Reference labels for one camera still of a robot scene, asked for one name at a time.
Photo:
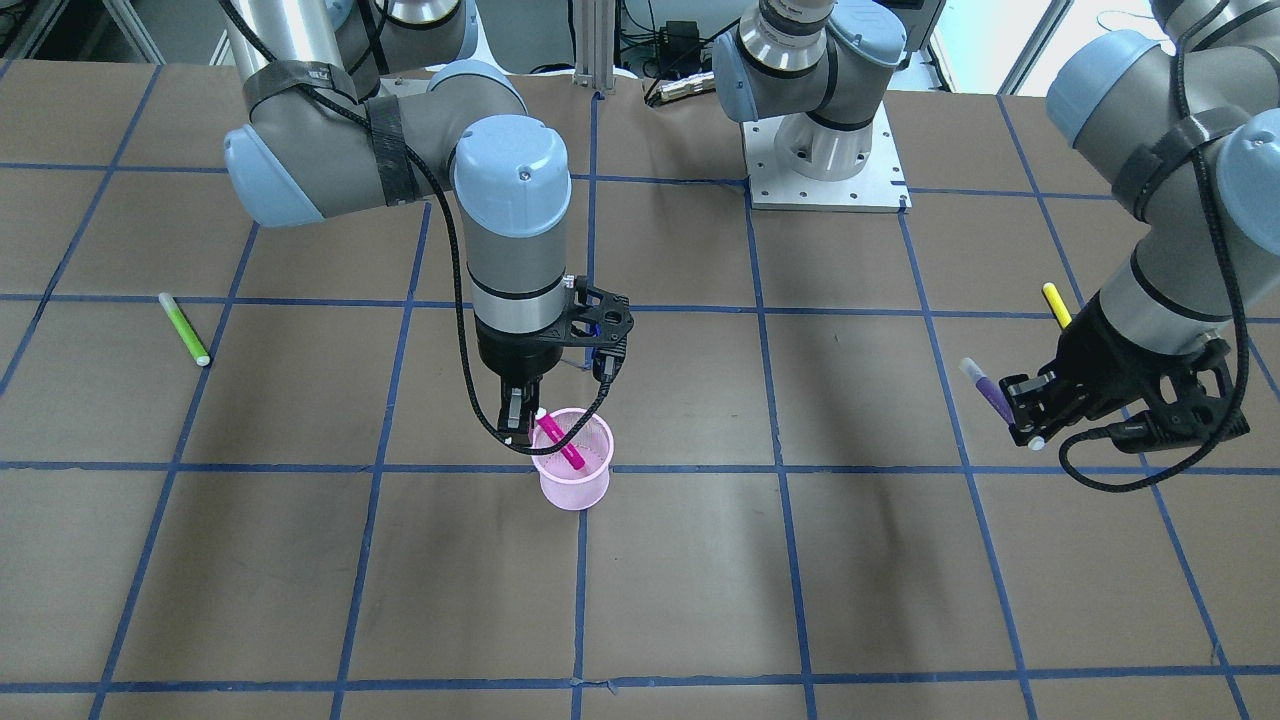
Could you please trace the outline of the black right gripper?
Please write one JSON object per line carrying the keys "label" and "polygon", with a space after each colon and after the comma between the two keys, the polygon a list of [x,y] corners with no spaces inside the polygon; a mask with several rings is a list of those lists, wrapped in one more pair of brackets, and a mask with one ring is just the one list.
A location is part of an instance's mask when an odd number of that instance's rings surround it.
{"label": "black right gripper", "polygon": [[540,386],[567,347],[591,348],[591,373],[612,386],[635,327],[628,297],[564,275],[527,297],[506,297],[474,282],[474,319],[480,357],[500,378],[500,434],[525,446],[536,425]]}

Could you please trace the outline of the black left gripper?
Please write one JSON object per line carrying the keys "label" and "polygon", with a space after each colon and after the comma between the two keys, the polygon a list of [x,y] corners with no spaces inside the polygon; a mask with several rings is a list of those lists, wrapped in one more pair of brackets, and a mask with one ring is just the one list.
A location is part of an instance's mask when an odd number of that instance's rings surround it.
{"label": "black left gripper", "polygon": [[1120,451],[1199,447],[1226,415],[1234,388],[1230,347],[1211,340],[1181,355],[1156,354],[1121,337],[1097,297],[1071,320],[1055,359],[1038,375],[1006,375],[998,388],[1012,413],[1018,447],[1044,448],[1066,427],[1100,420],[1137,400],[1147,402],[1112,437]]}

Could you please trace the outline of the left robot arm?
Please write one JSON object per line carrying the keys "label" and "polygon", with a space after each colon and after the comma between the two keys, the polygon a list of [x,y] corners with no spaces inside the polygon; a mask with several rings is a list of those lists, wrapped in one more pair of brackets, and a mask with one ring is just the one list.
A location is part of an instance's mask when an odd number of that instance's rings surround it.
{"label": "left robot arm", "polygon": [[[1277,4],[1155,1],[1175,44],[1135,31],[1088,42],[1044,101],[1068,143],[1148,227],[1062,331],[1053,359],[1000,386],[1009,430],[1039,448],[1135,401],[1111,432],[1126,454],[1193,447],[1228,420],[1233,318],[1206,213],[1215,210],[1242,304],[1277,286]],[[736,122],[791,117],[778,142],[812,178],[815,142],[865,138],[902,24],[873,1],[756,1],[714,41],[721,106]]]}

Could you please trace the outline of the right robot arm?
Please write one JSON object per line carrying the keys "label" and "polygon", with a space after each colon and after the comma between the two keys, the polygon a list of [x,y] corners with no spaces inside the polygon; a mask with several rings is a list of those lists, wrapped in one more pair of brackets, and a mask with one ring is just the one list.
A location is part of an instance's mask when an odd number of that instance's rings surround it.
{"label": "right robot arm", "polygon": [[[360,83],[324,1],[220,8],[250,117],[223,142],[246,211],[282,228],[434,199],[454,305],[471,301],[480,359],[500,382],[486,433],[527,456],[567,447],[620,374],[634,319],[625,296],[570,273],[564,141],[502,70],[465,58],[474,32],[462,4],[443,3],[422,20],[426,32],[457,29],[460,40],[416,94]],[[591,350],[599,388],[582,419],[541,446],[541,378],[567,347]]]}

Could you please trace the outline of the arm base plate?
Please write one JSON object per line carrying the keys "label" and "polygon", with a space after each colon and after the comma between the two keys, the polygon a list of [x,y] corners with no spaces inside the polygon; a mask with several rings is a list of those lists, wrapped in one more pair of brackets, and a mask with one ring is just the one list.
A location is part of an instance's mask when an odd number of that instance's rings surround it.
{"label": "arm base plate", "polygon": [[806,114],[741,124],[751,204],[763,210],[899,213],[913,206],[884,104],[836,131]]}

